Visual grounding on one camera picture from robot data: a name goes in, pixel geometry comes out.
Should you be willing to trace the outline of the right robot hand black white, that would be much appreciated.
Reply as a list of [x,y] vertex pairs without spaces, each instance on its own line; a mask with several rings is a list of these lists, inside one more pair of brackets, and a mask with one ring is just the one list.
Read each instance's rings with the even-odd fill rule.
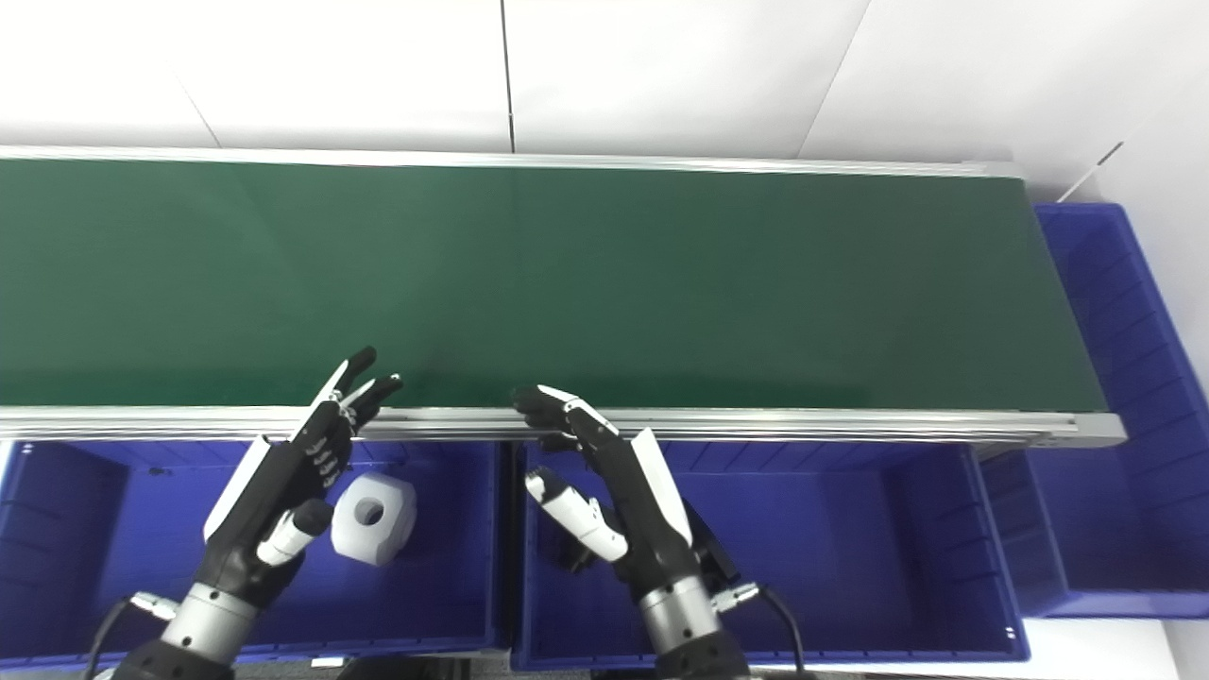
[[555,469],[528,469],[525,486],[548,517],[597,558],[617,569],[631,598],[673,590],[702,576],[692,549],[692,528],[682,496],[650,430],[627,438],[588,400],[531,384],[513,394],[513,405],[545,451],[575,451],[609,494],[604,507],[588,499]]

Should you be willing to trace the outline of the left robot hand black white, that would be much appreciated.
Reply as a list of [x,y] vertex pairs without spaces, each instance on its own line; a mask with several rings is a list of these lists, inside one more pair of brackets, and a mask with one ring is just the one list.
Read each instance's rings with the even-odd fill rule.
[[208,517],[193,575],[203,603],[264,611],[291,584],[308,544],[332,521],[329,495],[349,467],[360,431],[401,388],[388,374],[355,386],[378,353],[359,348],[332,371],[290,436],[258,436]]

